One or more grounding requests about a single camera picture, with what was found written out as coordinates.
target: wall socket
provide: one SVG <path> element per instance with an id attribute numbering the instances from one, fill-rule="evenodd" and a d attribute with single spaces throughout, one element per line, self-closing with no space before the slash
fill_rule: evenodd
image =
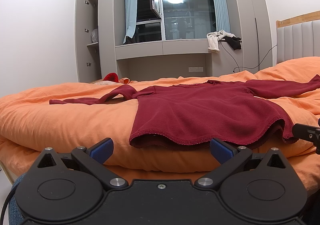
<path id="1" fill-rule="evenodd" d="M 189 72 L 203 72 L 203 67 L 189 67 Z"/>

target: orange blanket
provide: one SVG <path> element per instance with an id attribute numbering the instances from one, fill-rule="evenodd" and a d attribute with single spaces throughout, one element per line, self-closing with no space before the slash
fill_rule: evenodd
<path id="1" fill-rule="evenodd" d="M 283 62 L 256 74 L 243 71 L 219 78 L 163 78 L 155 81 L 131 82 L 136 90 L 148 86 L 203 83 L 209 79 L 246 81 L 275 79 L 308 82 L 320 74 L 320 58 L 308 57 Z M 121 84 L 93 85 L 65 83 L 39 87 L 0 98 L 0 161 L 16 175 L 25 172 L 45 147 L 57 152 L 70 152 L 79 145 L 90 147 L 111 137 L 115 149 L 105 163 L 127 180 L 132 178 L 175 179 L 202 176 L 219 164 L 209 149 L 172 151 L 162 147 L 137 149 L 128 143 L 138 108 L 137 100 L 114 99 L 107 104 L 49 105 L 50 99 L 101 97 Z M 320 117 L 320 89 L 295 98 L 270 99 L 286 110 L 294 123 L 317 126 Z M 271 147 L 282 150 L 296 172 L 313 193 L 320 184 L 320 157 L 310 142 L 299 140 L 292 145 L 273 137 L 255 149 L 266 152 Z"/>

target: metal screw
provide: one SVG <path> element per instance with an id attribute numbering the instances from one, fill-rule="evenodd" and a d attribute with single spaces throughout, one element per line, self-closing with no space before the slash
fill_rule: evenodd
<path id="1" fill-rule="evenodd" d="M 122 186 L 125 184 L 125 179 L 122 178 L 113 178 L 110 180 L 110 184 L 113 186 Z"/>
<path id="2" fill-rule="evenodd" d="M 198 184 L 202 186 L 209 186 L 213 184 L 213 180 L 208 177 L 203 177 L 198 180 Z"/>
<path id="3" fill-rule="evenodd" d="M 158 188 L 159 189 L 164 189 L 164 188 L 166 188 L 166 185 L 165 184 L 158 184 Z"/>

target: bed headboard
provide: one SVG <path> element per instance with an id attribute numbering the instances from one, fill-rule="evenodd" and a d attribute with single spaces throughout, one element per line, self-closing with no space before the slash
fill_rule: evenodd
<path id="1" fill-rule="evenodd" d="M 277 26 L 277 63 L 320 56 L 320 11 L 283 21 Z"/>

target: red fabric object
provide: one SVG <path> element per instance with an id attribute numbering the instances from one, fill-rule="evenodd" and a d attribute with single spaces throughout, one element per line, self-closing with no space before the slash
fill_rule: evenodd
<path id="1" fill-rule="evenodd" d="M 274 133 L 286 143 L 298 140 L 293 137 L 293 123 L 285 110 L 258 97 L 294 97 L 317 88 L 320 88 L 319 75 L 308 83 L 209 80 L 194 85 L 150 86 L 141 91 L 122 85 L 100 99 L 50 100 L 49 103 L 92 105 L 104 103 L 118 94 L 126 100 L 138 99 L 139 106 L 129 139 L 130 145 L 137 148 L 163 145 L 172 149 L 193 146 L 189 148 L 194 149 L 208 145 L 212 138 L 256 148 Z"/>
<path id="2" fill-rule="evenodd" d="M 107 76 L 104 77 L 103 80 L 108 80 L 108 81 L 113 81 L 113 82 L 119 83 L 118 75 L 114 72 L 109 73 Z"/>

